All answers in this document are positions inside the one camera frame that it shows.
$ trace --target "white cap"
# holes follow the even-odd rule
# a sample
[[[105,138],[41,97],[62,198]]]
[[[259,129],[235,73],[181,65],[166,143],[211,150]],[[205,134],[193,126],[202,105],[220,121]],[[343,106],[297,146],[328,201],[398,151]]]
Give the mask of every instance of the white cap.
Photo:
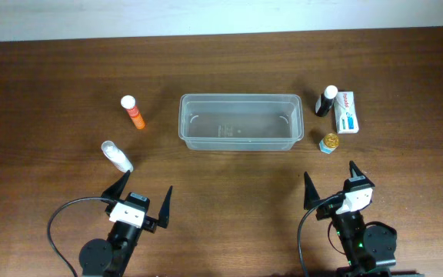
[[[106,141],[102,143],[102,151],[108,158],[113,158],[119,152],[117,146],[115,146],[114,142]]]
[[[325,90],[324,90],[324,96],[327,99],[333,99],[334,97],[336,97],[336,95],[338,94],[338,88],[336,88],[333,85],[328,86]]]
[[[122,108],[132,109],[136,105],[136,100],[130,95],[126,95],[121,99]]]

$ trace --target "transparent storage bin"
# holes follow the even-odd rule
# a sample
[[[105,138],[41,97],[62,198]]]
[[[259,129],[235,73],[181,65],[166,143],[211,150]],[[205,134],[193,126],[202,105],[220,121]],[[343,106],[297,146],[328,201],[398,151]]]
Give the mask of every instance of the transparent storage bin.
[[[193,150],[287,151],[304,137],[301,99],[288,94],[187,94],[178,135]]]

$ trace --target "wooden table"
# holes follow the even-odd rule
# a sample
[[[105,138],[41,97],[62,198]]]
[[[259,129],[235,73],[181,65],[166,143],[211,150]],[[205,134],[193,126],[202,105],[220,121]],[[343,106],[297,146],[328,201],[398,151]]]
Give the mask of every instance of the wooden table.
[[[312,110],[330,84],[355,92],[361,129],[326,155],[317,142],[333,114]],[[189,150],[179,99],[204,92],[300,95],[305,137],[289,152]],[[136,97],[144,130],[123,95]],[[0,43],[0,276],[69,275],[45,227],[61,204],[122,175],[105,140],[134,163],[125,193],[148,196],[149,215],[174,186],[170,226],[142,235],[127,276],[300,275],[303,173],[327,196],[350,160],[377,186],[365,221],[398,230],[394,270],[443,275],[443,28]],[[78,204],[55,221],[79,272],[80,248],[112,227],[104,208]],[[314,216],[304,225],[314,272],[347,264],[327,227]]]

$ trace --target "white label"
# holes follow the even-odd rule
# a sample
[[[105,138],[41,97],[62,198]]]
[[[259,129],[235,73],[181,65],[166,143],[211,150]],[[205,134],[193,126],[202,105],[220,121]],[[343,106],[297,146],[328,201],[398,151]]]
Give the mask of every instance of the white label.
[[[115,165],[117,169],[119,169],[122,172],[127,172],[129,170],[129,165],[126,163],[118,163],[118,162],[112,162],[112,163]]]
[[[321,108],[321,96],[319,96],[319,99],[317,100],[317,103],[315,103],[315,113]]]

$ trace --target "orange label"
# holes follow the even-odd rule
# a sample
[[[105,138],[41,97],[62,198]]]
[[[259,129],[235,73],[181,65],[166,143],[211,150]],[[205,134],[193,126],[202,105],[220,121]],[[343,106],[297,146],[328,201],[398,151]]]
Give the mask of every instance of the orange label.
[[[142,129],[145,127],[145,121],[143,120],[142,116],[138,113],[138,116],[131,117],[132,122],[135,123],[136,128]]]

